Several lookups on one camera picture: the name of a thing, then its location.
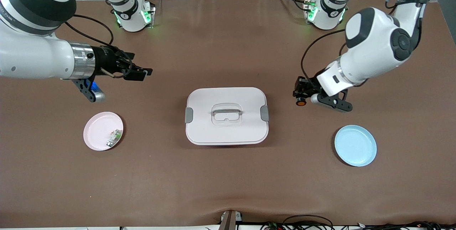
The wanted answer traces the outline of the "pink round plate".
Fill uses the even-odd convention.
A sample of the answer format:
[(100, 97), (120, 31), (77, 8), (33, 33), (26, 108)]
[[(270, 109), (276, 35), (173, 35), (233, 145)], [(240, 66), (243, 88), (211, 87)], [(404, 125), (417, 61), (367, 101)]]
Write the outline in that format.
[(106, 142), (110, 133), (116, 129), (124, 132), (124, 122), (121, 117), (114, 112), (100, 112), (86, 123), (83, 130), (84, 142), (95, 151), (109, 150), (114, 146), (108, 147)]

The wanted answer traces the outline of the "white lidded storage box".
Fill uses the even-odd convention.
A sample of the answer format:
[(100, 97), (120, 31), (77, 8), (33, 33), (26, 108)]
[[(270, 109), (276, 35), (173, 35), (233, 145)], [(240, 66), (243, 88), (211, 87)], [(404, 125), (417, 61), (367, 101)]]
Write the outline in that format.
[(264, 92), (256, 87), (196, 89), (185, 108), (187, 139), (200, 146), (258, 144), (269, 134)]

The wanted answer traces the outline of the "light blue round plate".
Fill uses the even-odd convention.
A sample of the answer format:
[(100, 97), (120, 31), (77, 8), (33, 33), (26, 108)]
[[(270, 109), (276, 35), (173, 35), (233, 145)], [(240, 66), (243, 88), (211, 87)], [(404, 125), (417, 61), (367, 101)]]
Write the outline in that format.
[(337, 131), (334, 147), (339, 158), (353, 167), (367, 166), (377, 155), (375, 138), (367, 129), (357, 125), (344, 126)]

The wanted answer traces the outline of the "brown table mat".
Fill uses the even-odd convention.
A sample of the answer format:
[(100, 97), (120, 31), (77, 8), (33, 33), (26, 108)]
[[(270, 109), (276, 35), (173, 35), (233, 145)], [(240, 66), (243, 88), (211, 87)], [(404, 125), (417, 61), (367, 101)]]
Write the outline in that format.
[[(336, 225), (456, 223), (456, 45), (436, 2), (420, 45), (399, 68), (349, 90), (352, 112), (292, 97), (306, 47), (323, 34), (287, 0), (163, 0), (155, 25), (117, 29), (107, 4), (78, 13), (112, 28), (115, 45), (153, 68), (143, 82), (97, 77), (90, 103), (70, 81), (0, 78), (0, 228), (212, 225), (225, 210), (245, 221), (316, 214)], [(199, 88), (261, 89), (269, 134), (259, 144), (202, 147), (185, 133)], [(124, 122), (95, 151), (86, 123)], [(334, 147), (342, 127), (375, 138), (364, 167)]]

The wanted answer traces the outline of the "green white switch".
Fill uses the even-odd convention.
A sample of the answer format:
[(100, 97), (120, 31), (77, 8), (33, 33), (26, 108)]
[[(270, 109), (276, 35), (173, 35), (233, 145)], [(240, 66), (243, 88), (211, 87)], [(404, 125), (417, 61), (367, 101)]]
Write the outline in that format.
[(120, 129), (116, 129), (113, 132), (111, 132), (106, 142), (106, 146), (113, 147), (114, 145), (116, 145), (121, 139), (122, 134), (123, 131)]

